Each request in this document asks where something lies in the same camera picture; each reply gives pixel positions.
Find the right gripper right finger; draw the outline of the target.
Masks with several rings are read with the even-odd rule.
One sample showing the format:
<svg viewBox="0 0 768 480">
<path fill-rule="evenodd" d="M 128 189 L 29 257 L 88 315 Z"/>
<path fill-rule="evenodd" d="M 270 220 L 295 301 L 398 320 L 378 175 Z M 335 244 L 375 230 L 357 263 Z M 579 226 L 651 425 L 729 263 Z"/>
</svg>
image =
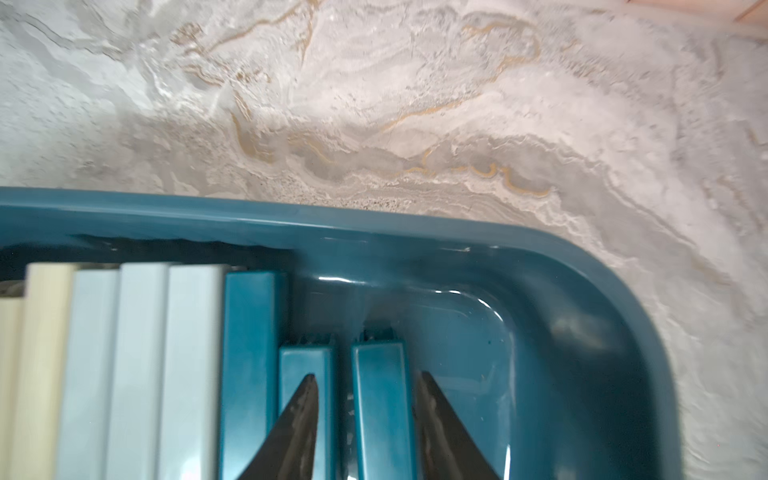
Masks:
<svg viewBox="0 0 768 480">
<path fill-rule="evenodd" d="M 419 374 L 415 396 L 425 479 L 500 479 L 429 372 Z"/>
</svg>

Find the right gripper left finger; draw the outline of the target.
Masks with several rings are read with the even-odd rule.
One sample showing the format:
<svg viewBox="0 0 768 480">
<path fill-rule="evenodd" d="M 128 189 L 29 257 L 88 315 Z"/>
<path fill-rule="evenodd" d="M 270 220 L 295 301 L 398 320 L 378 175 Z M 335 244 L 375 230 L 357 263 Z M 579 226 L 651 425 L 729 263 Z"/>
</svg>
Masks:
<svg viewBox="0 0 768 480">
<path fill-rule="evenodd" d="M 239 479 L 311 479 L 318 412 L 317 381 L 307 374 Z"/>
</svg>

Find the teal pruning pliers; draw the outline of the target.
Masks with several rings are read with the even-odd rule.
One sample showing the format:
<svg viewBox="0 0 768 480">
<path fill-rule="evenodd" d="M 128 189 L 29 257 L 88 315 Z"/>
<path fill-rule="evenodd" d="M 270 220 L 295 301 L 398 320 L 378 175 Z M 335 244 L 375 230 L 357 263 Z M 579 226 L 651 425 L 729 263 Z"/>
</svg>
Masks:
<svg viewBox="0 0 768 480">
<path fill-rule="evenodd" d="M 336 351 L 331 344 L 286 345 L 279 350 L 279 405 L 283 411 L 307 374 L 318 384 L 319 412 L 313 479 L 337 478 Z"/>
<path fill-rule="evenodd" d="M 225 279 L 220 391 L 221 479 L 237 479 L 267 438 L 278 410 L 278 348 L 285 277 L 241 271 Z"/>
<path fill-rule="evenodd" d="M 416 479 L 418 458 L 404 343 L 355 343 L 351 361 L 359 477 Z"/>
</svg>

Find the beige pruning pliers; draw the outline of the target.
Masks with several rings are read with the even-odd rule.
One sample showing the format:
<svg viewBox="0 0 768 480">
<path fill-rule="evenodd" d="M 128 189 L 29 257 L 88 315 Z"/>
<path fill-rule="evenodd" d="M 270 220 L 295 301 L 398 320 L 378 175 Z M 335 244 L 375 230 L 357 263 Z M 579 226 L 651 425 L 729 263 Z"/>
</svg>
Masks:
<svg viewBox="0 0 768 480">
<path fill-rule="evenodd" d="M 9 479 L 24 299 L 1 299 L 1 478 Z"/>
<path fill-rule="evenodd" d="M 55 476 L 76 263 L 26 268 L 9 477 Z"/>
</svg>

